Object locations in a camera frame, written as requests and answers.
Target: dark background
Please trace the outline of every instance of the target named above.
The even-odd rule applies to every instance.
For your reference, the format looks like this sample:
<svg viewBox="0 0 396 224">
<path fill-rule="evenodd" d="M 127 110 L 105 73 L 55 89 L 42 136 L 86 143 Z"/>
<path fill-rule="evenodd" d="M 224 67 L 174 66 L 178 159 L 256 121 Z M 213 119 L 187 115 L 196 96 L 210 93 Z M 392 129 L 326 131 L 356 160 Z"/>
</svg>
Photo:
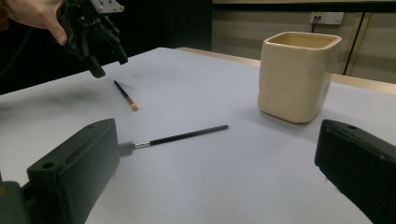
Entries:
<svg viewBox="0 0 396 224">
<path fill-rule="evenodd" d="M 212 1 L 210 0 L 118 0 L 125 6 L 109 18 L 120 29 L 120 42 L 128 57 L 158 47 L 189 47 L 211 50 Z M 74 55 L 66 54 L 47 30 L 28 28 L 10 21 L 0 32 L 0 67 L 31 33 L 13 64 L 0 77 L 0 94 L 17 91 L 53 79 L 86 71 Z M 109 48 L 90 48 L 101 65 L 115 62 Z"/>
</svg>

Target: wall outlet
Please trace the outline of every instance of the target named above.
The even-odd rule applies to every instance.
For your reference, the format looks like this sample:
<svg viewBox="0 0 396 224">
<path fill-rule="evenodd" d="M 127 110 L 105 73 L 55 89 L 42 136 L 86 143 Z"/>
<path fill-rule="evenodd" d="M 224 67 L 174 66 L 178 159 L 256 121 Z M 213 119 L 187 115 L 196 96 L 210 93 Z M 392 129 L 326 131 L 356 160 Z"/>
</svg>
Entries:
<svg viewBox="0 0 396 224">
<path fill-rule="evenodd" d="M 312 12 L 309 23 L 312 24 L 315 21 L 316 24 L 324 24 L 325 20 L 326 20 L 326 12 Z"/>
<path fill-rule="evenodd" d="M 325 24 L 340 25 L 343 21 L 344 12 L 326 12 Z"/>
</svg>

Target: metal ferrule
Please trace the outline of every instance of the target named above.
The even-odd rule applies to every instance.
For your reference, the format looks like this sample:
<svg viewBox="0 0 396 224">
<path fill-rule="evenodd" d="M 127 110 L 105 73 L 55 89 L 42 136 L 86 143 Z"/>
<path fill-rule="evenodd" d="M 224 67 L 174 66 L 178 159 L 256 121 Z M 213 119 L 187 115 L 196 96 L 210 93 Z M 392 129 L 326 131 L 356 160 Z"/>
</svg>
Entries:
<svg viewBox="0 0 396 224">
<path fill-rule="evenodd" d="M 135 148 L 140 148 L 140 147 L 149 147 L 150 143 L 149 142 L 142 142 L 142 143 L 136 143 L 134 145 Z"/>
</svg>

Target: white table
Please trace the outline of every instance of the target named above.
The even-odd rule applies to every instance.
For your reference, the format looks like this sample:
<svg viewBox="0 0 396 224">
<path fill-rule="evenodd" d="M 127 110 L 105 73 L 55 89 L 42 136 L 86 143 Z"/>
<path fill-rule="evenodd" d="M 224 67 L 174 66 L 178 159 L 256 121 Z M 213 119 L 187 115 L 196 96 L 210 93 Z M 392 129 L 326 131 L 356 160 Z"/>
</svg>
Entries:
<svg viewBox="0 0 396 224">
<path fill-rule="evenodd" d="M 335 119 L 396 145 L 395 94 L 332 83 L 314 120 L 295 125 L 257 107 L 257 66 L 155 49 L 104 69 L 0 96 L 4 180 L 24 185 L 31 164 L 101 119 L 115 119 L 120 143 L 228 124 L 121 158 L 87 223 L 371 223 L 315 166 L 318 132 Z"/>
</svg>

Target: cream ceramic cup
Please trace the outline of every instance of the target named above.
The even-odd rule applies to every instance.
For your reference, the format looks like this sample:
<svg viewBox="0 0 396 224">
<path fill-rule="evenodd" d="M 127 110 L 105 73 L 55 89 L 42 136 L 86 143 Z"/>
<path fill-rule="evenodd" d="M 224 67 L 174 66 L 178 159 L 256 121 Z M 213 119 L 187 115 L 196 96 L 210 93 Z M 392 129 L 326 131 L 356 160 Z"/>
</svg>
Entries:
<svg viewBox="0 0 396 224">
<path fill-rule="evenodd" d="M 293 123 L 312 120 L 325 101 L 340 41 L 336 35 L 300 32 L 264 40 L 259 108 Z"/>
</svg>

